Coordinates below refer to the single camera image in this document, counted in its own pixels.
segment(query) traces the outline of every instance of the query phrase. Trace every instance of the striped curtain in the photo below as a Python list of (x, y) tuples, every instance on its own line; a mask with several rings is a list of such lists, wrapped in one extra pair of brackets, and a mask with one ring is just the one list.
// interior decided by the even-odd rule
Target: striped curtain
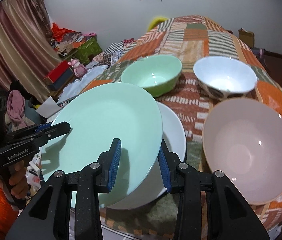
[(42, 0), (0, 2), (0, 88), (20, 80), (39, 101), (47, 98), (43, 78), (61, 61), (49, 44), (47, 18)]

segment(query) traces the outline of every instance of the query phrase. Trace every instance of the table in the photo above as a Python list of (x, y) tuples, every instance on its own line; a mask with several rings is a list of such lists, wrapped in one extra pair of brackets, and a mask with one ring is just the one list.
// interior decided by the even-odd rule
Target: table
[[(175, 89), (157, 100), (169, 106), (180, 118), (187, 138), (187, 163), (200, 171), (208, 168), (202, 150), (203, 123), (217, 102), (208, 98), (198, 85), (193, 73), (193, 64), (198, 59), (221, 55), (250, 65), (258, 77), (258, 84), (249, 96), (282, 115), (282, 88), (270, 78), (250, 48), (213, 20), (199, 15), (172, 18), (161, 23), (130, 45), (118, 62), (93, 82), (119, 82), (122, 72), (136, 59), (159, 54), (175, 55), (182, 62), (183, 73)], [(101, 209), (101, 220), (108, 227), (123, 232), (172, 238), (177, 202), (178, 196), (164, 195), (131, 211)], [(252, 208), (267, 230), (282, 223), (282, 195), (271, 203)], [(206, 237), (207, 211), (202, 195), (202, 238)]]

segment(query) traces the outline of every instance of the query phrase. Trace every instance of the pink bowl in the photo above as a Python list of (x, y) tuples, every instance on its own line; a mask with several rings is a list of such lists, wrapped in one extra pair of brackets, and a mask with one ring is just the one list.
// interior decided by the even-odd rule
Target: pink bowl
[(203, 149), (211, 171), (223, 171), (249, 204), (282, 194), (282, 118), (256, 100), (217, 104), (203, 127)]

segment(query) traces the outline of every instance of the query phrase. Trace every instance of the person's hand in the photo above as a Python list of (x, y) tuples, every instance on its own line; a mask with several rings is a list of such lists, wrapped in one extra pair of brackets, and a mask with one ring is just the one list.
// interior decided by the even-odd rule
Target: person's hand
[[(11, 194), (16, 198), (25, 198), (28, 193), (28, 183), (25, 177), (26, 168), (24, 162), (20, 161), (14, 165), (16, 172), (10, 177), (9, 184), (14, 186)], [(0, 188), (3, 188), (3, 182), (0, 180)]]

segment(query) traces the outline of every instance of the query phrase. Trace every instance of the white bowl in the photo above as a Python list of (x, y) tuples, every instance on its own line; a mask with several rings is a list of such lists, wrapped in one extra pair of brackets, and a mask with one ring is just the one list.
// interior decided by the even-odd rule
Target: white bowl
[(193, 71), (205, 92), (218, 100), (245, 96), (258, 81), (247, 64), (230, 57), (201, 58), (194, 64)]

